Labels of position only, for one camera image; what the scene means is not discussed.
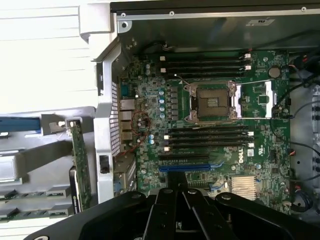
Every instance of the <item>green expansion card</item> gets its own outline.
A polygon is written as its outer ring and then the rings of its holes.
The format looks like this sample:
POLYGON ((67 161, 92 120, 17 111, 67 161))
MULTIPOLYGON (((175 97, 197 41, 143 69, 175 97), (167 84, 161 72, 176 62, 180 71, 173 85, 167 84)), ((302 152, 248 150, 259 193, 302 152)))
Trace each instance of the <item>green expansion card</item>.
POLYGON ((290 214, 289 88, 285 51, 166 53, 136 58, 120 76, 122 144, 134 151, 138 190, 189 186, 232 192, 290 214))
POLYGON ((76 179, 76 194, 72 194, 72 201, 75 213, 78 211, 83 211, 90 208, 91 201, 91 186, 90 186, 90 176, 88 169, 88 158, 87 151, 84 142, 84 137, 81 131, 80 121, 70 122, 70 133, 72 135, 73 143, 73 154, 74 154, 74 166, 75 166, 75 176, 76 179))

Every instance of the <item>screw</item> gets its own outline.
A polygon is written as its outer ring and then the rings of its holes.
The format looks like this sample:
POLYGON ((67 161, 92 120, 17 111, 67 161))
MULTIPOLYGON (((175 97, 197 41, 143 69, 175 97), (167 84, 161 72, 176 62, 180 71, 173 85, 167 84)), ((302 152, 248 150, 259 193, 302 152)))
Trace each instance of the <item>screw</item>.
POLYGON ((231 199, 231 197, 229 195, 227 195, 227 194, 222 195, 221 198, 224 199, 224 200, 230 200, 231 199))
POLYGON ((170 194, 170 193, 173 192, 173 190, 170 189, 170 188, 166 188, 166 189, 163 190, 163 192, 164 192, 165 194, 170 194))
POLYGON ((195 190, 195 189, 189 189, 188 190, 188 194, 196 194, 197 193, 197 190, 195 190))
POLYGON ((138 199, 138 198, 140 198, 140 194, 134 194, 134 195, 132 195, 132 198, 133 199, 138 199))
POLYGON ((49 237, 48 236, 38 236, 34 240, 49 240, 49 237))

